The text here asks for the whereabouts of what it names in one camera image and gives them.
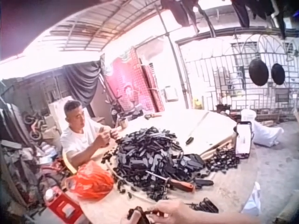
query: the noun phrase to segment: red poster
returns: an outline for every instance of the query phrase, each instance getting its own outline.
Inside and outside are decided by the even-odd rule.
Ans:
[[[154,99],[134,48],[116,58],[106,70],[106,80],[115,96],[122,96],[122,108],[130,110],[141,104],[146,112],[156,112]]]

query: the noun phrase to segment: phone screen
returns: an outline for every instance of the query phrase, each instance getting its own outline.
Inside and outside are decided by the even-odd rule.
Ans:
[[[237,124],[237,133],[235,153],[249,154],[251,147],[251,123]]]

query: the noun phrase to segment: metal security gate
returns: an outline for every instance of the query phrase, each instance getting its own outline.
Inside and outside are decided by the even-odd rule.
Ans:
[[[180,46],[191,99],[199,98],[207,110],[219,103],[233,110],[267,109],[290,113],[299,92],[299,38],[282,41],[276,35],[238,34],[192,41]],[[269,80],[262,87],[249,78],[248,66],[260,58],[268,66]],[[271,78],[273,64],[284,67],[286,80],[276,86]]]

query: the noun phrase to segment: orange plastic bag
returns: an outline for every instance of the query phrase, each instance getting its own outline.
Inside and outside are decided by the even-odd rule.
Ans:
[[[113,188],[113,178],[103,170],[95,161],[89,161],[87,164],[79,167],[76,175],[66,180],[67,189],[83,199],[104,198]]]

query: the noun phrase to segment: smartphone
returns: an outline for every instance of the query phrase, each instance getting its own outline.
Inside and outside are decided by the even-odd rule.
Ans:
[[[247,159],[252,144],[252,124],[250,121],[240,121],[236,126],[235,154],[237,157]]]

